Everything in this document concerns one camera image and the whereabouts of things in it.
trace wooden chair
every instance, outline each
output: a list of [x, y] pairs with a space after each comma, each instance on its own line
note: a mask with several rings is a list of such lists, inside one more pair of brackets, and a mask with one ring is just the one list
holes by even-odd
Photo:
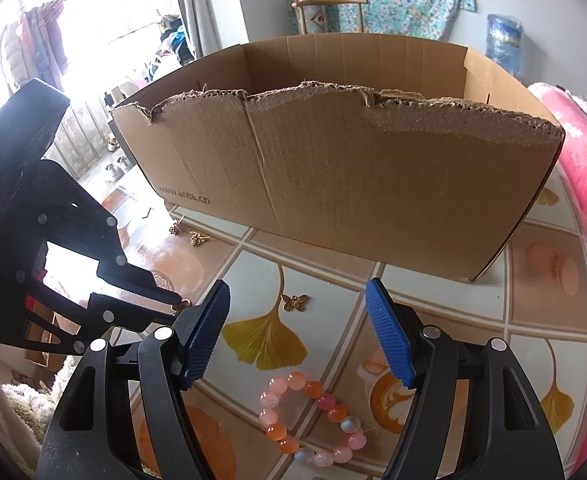
[[358, 32], [364, 32], [365, 26], [363, 24], [363, 4], [368, 5], [369, 0], [300, 0], [299, 2], [292, 3], [291, 7], [297, 10], [302, 34], [307, 34], [307, 21], [304, 18], [304, 7], [344, 4], [358, 5]]

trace white bead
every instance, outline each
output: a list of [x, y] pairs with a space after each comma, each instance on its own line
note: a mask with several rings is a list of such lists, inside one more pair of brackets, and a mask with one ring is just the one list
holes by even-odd
[[305, 464], [310, 464], [313, 462], [314, 452], [312, 449], [308, 447], [301, 447], [293, 454], [293, 459], [297, 460], [298, 462], [303, 462]]
[[340, 422], [340, 429], [345, 433], [355, 433], [360, 429], [360, 419], [355, 415], [349, 415], [345, 420]]

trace blue gripper pad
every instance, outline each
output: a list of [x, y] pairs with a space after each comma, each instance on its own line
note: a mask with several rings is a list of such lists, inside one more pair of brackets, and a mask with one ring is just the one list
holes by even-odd
[[393, 300], [378, 278], [367, 283], [365, 300], [391, 373], [404, 386], [411, 388], [416, 379], [416, 371], [411, 362], [411, 344], [393, 312]]
[[202, 309], [202, 314], [184, 345], [186, 362], [182, 370], [184, 385], [187, 388], [191, 388], [193, 382], [204, 375], [222, 326], [227, 319], [230, 303], [231, 293], [228, 285], [222, 280], [217, 280], [204, 302], [197, 307]]

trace yellow leaf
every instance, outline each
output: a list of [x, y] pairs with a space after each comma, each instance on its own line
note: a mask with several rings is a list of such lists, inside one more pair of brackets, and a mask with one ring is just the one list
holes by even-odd
[[542, 191], [540, 192], [540, 194], [538, 195], [538, 198], [536, 199], [536, 204], [552, 206], [552, 205], [556, 205], [559, 201], [560, 201], [560, 198], [558, 197], [558, 195], [556, 195], [548, 187], [544, 187], [544, 188], [542, 188]]
[[258, 370], [297, 366], [307, 357], [302, 341], [280, 321], [277, 306], [264, 316], [229, 323], [222, 336], [238, 361], [256, 362]]
[[547, 416], [553, 434], [563, 427], [573, 414], [574, 402], [570, 396], [558, 390], [554, 381], [551, 389], [540, 402], [544, 414]]

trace bead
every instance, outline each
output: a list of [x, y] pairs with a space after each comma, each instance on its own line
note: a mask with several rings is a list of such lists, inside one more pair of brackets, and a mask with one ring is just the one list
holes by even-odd
[[260, 404], [265, 408], [275, 408], [279, 402], [280, 397], [271, 390], [266, 390], [260, 394]]
[[356, 431], [347, 437], [347, 446], [351, 449], [362, 449], [367, 443], [367, 437], [362, 430]]
[[266, 428], [266, 436], [271, 440], [282, 440], [287, 436], [287, 429], [279, 422], [276, 422]]
[[287, 391], [287, 381], [280, 376], [272, 377], [269, 381], [269, 389], [276, 395], [282, 395]]
[[334, 461], [339, 464], [346, 464], [353, 458], [353, 451], [347, 446], [340, 446], [334, 451]]
[[333, 453], [331, 451], [318, 451], [313, 457], [313, 462], [318, 467], [329, 467], [333, 464]]
[[287, 378], [287, 384], [292, 390], [301, 390], [307, 383], [307, 378], [301, 372], [293, 372]]
[[325, 389], [318, 381], [307, 381], [307, 384], [304, 385], [304, 394], [309, 399], [318, 399], [324, 392]]
[[280, 451], [283, 453], [295, 453], [300, 449], [300, 441], [294, 436], [287, 435], [280, 441]]
[[273, 408], [265, 408], [260, 412], [260, 422], [262, 422], [265, 426], [273, 426], [280, 416], [278, 412], [276, 412]]
[[348, 414], [349, 412], [347, 411], [347, 409], [344, 406], [338, 404], [337, 406], [334, 406], [327, 412], [327, 418], [331, 422], [342, 422], [343, 420], [345, 420], [345, 417]]
[[316, 401], [318, 408], [327, 412], [336, 405], [336, 396], [334, 394], [323, 393]]
[[301, 447], [293, 454], [293, 459], [304, 464], [310, 464], [313, 462], [315, 453], [309, 447]]
[[360, 429], [360, 419], [355, 415], [349, 415], [345, 420], [340, 422], [340, 429], [345, 433], [355, 433]]

